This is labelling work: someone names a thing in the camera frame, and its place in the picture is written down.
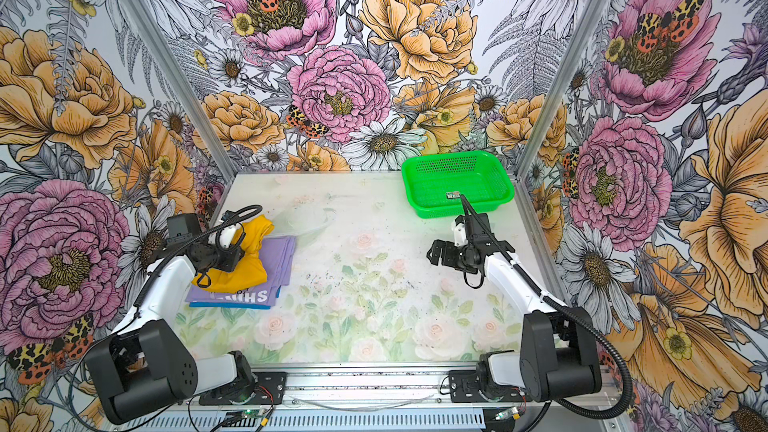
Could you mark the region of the yellow t shirt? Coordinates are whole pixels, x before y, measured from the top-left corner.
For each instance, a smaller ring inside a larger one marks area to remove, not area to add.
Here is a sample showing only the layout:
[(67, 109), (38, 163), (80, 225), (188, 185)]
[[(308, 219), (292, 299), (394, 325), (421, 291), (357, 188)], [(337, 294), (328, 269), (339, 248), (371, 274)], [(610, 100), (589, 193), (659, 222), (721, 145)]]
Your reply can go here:
[(197, 274), (192, 285), (212, 293), (234, 294), (252, 287), (265, 284), (268, 274), (260, 258), (264, 239), (272, 233), (274, 224), (263, 216), (258, 216), (240, 227), (234, 240), (243, 238), (239, 247), (243, 256), (232, 272), (220, 268), (211, 268), (206, 274)]

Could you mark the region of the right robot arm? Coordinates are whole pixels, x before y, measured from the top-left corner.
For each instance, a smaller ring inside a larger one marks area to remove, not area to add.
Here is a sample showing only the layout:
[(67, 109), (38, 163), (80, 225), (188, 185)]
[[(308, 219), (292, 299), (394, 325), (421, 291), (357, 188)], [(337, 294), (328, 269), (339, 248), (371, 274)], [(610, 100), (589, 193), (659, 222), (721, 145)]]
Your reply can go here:
[(517, 351), (487, 353), (477, 366), (480, 390), (489, 397), (516, 389), (535, 402), (596, 393), (602, 388), (597, 341), (569, 308), (522, 266), (514, 248), (493, 234), (488, 215), (466, 211), (452, 226), (451, 241), (435, 240), (429, 262), (477, 275), (522, 314)]

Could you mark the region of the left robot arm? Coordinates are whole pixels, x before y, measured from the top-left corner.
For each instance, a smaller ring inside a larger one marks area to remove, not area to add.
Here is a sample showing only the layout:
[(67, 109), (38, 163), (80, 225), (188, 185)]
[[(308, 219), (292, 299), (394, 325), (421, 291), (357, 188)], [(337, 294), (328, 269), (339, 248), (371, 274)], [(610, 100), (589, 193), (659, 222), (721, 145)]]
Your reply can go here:
[(239, 399), (254, 391), (256, 380), (241, 352), (197, 360), (170, 322), (194, 279), (214, 268), (231, 272), (244, 258), (244, 225), (261, 210), (251, 205), (229, 211), (208, 230), (193, 213), (168, 220), (168, 236), (152, 254), (127, 316), (84, 355), (110, 423), (123, 425), (198, 395)]

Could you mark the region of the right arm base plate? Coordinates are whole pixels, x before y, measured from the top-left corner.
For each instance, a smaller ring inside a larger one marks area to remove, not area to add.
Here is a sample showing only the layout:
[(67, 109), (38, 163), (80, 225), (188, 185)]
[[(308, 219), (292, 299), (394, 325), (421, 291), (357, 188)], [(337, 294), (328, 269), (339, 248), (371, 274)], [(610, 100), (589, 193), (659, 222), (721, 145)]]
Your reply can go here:
[(470, 370), (450, 370), (447, 392), (452, 403), (522, 403), (521, 391), (512, 386), (483, 385), (479, 374)]

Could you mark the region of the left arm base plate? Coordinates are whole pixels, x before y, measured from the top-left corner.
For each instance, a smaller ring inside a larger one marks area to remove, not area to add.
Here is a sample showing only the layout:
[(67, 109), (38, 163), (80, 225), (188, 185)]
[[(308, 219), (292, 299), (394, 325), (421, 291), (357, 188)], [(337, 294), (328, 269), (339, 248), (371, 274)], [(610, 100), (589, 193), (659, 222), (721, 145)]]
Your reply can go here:
[(203, 406), (224, 405), (281, 405), (286, 391), (288, 374), (285, 372), (255, 373), (254, 384), (244, 389), (216, 395), (213, 391), (206, 392), (199, 399)]

